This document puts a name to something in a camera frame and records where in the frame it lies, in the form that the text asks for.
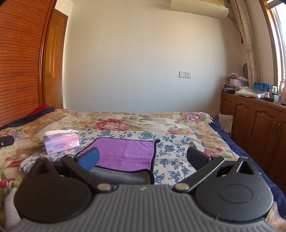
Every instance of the purple box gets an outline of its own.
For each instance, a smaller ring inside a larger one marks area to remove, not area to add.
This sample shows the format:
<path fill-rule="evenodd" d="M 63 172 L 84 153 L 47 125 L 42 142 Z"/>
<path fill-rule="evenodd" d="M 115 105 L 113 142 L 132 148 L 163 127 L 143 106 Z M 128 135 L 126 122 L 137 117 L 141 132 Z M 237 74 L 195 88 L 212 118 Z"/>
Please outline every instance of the purple box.
<path fill-rule="evenodd" d="M 43 137 L 48 155 L 78 147 L 80 142 L 76 133 L 45 135 Z"/>
<path fill-rule="evenodd" d="M 241 81 L 236 79 L 230 79 L 230 84 L 235 86 L 235 90 L 239 91 L 240 87 L 248 86 L 248 81 Z"/>

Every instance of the metal handle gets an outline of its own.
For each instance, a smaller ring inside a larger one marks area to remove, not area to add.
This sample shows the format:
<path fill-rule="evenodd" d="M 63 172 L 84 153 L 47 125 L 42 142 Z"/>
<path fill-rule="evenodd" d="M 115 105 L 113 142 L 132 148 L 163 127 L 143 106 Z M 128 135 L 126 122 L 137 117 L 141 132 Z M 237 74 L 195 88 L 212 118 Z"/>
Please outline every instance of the metal handle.
<path fill-rule="evenodd" d="M 277 126 L 276 136 L 278 136 L 279 127 L 280 127 L 280 124 L 278 124 L 278 126 Z"/>
<path fill-rule="evenodd" d="M 274 130 L 274 126 L 275 126 L 276 122 L 273 123 L 273 127 L 272 127 L 272 134 L 274 134 L 273 130 Z"/>

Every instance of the red pillow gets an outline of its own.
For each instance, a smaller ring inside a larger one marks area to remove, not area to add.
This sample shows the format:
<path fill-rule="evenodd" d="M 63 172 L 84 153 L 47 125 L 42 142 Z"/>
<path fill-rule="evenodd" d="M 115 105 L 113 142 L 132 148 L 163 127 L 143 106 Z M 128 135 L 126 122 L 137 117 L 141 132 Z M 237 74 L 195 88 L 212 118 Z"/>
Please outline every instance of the red pillow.
<path fill-rule="evenodd" d="M 30 116 L 30 115 L 35 114 L 35 113 L 38 113 L 38 112 L 40 112 L 41 110 L 47 109 L 47 108 L 49 108 L 49 107 L 50 107 L 49 105 L 42 105 L 42 106 L 40 106 L 39 108 L 35 109 L 33 112 L 29 113 L 27 116 Z"/>

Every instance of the beige patterned curtain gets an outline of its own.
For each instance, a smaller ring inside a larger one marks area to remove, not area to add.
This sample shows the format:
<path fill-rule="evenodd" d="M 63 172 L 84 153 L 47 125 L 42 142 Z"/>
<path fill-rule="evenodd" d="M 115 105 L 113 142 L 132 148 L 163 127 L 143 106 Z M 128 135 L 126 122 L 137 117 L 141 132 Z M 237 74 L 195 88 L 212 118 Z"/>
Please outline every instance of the beige patterned curtain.
<path fill-rule="evenodd" d="M 260 82 L 257 63 L 255 59 L 253 47 L 253 33 L 250 24 L 249 15 L 244 3 L 244 0 L 230 0 L 232 9 L 234 11 L 240 32 L 242 34 L 243 43 L 246 50 L 246 59 L 248 67 L 248 84 L 253 87 L 254 82 Z"/>

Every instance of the bed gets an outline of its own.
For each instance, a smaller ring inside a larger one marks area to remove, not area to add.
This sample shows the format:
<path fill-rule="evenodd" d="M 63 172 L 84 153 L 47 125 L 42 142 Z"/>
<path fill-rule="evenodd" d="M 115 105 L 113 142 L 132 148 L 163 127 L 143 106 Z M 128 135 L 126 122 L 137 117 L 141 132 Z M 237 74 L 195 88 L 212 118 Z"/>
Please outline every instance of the bed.
<path fill-rule="evenodd" d="M 68 151 L 47 155 L 43 136 L 46 131 L 74 129 L 78 131 L 80 146 Z M 97 138 L 157 141 L 151 171 L 154 184 L 168 184 L 170 188 L 196 170 L 188 163 L 187 148 L 195 143 L 208 156 L 218 154 L 226 159 L 248 156 L 222 130 L 218 121 L 202 112 L 134 114 L 123 112 L 80 113 L 66 109 L 46 108 L 33 115 L 13 121 L 0 128 L 0 137 L 12 135 L 13 146 L 0 150 L 0 204 L 12 187 L 18 187 L 34 162 L 42 156 L 50 161 L 66 154 L 78 154 Z M 259 166 L 271 188 L 274 204 L 267 221 L 279 231 L 286 229 L 286 198 Z"/>

